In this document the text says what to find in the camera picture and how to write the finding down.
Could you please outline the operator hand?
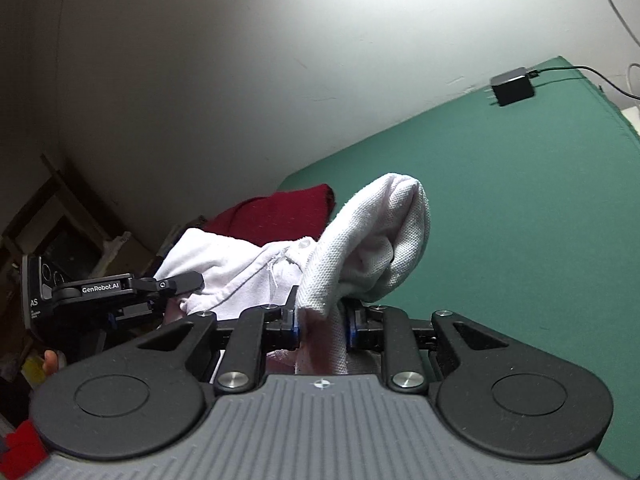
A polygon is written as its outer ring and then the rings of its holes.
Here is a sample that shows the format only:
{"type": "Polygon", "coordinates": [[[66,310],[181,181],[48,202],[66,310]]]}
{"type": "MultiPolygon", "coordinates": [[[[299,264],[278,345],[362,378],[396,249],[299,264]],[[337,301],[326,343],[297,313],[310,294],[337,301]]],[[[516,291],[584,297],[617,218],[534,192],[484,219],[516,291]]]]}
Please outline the operator hand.
{"type": "Polygon", "coordinates": [[[42,370],[47,376],[55,374],[60,369],[60,356],[58,352],[46,350],[43,355],[42,370]]]}

